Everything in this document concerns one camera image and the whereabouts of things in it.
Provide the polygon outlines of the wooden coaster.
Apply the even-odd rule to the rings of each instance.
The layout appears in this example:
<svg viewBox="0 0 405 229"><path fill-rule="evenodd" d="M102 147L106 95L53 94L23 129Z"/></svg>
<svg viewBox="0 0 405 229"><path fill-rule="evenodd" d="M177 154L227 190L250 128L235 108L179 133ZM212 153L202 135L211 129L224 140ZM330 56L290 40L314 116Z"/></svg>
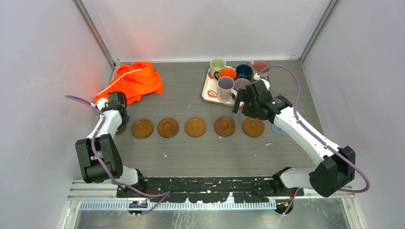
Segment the wooden coaster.
<svg viewBox="0 0 405 229"><path fill-rule="evenodd" d="M214 130L219 136L231 136L236 130L236 124L231 117L221 116L215 120Z"/></svg>
<svg viewBox="0 0 405 229"><path fill-rule="evenodd" d="M174 118L164 118L158 123L158 133L164 138L176 136L179 131L179 123Z"/></svg>
<svg viewBox="0 0 405 229"><path fill-rule="evenodd" d="M191 137L200 137L206 131L206 122L200 117L191 117L185 122L185 132Z"/></svg>
<svg viewBox="0 0 405 229"><path fill-rule="evenodd" d="M259 137L264 133L265 125L262 120L246 118L242 123L243 132L250 137Z"/></svg>
<svg viewBox="0 0 405 229"><path fill-rule="evenodd" d="M154 131L154 125L149 119L137 120L131 128L132 135L138 139L149 137Z"/></svg>

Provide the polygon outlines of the blue coaster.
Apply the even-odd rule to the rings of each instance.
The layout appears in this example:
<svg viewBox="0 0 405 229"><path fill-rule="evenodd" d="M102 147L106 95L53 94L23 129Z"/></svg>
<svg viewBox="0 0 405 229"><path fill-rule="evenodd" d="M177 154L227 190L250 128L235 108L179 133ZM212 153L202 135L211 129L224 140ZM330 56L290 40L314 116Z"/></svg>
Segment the blue coaster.
<svg viewBox="0 0 405 229"><path fill-rule="evenodd" d="M271 125L271 130L278 135L286 135L287 133L281 129L280 127L276 126L275 124Z"/></svg>

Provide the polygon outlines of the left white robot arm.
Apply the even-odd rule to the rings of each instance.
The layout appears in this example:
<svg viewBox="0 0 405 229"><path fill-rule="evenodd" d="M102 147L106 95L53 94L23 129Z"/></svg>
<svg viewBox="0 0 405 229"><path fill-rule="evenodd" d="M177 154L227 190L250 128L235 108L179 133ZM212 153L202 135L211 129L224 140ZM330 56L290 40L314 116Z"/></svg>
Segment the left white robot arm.
<svg viewBox="0 0 405 229"><path fill-rule="evenodd" d="M93 131L84 139L77 140L75 149L82 174L86 183L102 183L110 180L113 184L127 187L135 197L146 193L147 185L138 169L123 165L114 142L118 131L124 130L129 121L126 111L127 98L123 92L108 93L95 103L69 96L99 114Z"/></svg>

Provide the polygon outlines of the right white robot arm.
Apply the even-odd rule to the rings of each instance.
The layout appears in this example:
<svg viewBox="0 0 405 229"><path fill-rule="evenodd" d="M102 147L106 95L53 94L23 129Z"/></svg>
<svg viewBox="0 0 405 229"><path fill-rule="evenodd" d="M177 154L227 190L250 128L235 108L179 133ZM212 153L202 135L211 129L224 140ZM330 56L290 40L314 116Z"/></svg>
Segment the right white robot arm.
<svg viewBox="0 0 405 229"><path fill-rule="evenodd" d="M286 132L310 157L314 167L286 167L273 175L273 190L278 195L292 188L311 188L329 197L355 178L355 151L340 147L312 127L282 95L273 97L263 81L238 89L233 113L243 103L242 114L270 123Z"/></svg>

